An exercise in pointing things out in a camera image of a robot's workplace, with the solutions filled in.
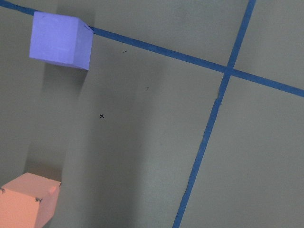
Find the orange foam block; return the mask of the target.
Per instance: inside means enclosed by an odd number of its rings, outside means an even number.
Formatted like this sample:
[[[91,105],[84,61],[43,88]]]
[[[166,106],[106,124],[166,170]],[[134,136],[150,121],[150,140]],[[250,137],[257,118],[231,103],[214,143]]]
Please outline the orange foam block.
[[[0,188],[2,228],[42,228],[54,216],[61,182],[24,173]]]

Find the purple foam block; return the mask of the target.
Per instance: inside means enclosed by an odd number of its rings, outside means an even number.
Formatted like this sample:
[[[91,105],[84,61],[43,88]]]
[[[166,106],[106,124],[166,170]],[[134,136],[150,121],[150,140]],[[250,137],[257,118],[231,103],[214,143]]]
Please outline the purple foam block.
[[[88,70],[93,30],[81,19],[34,12],[29,57],[49,64]]]

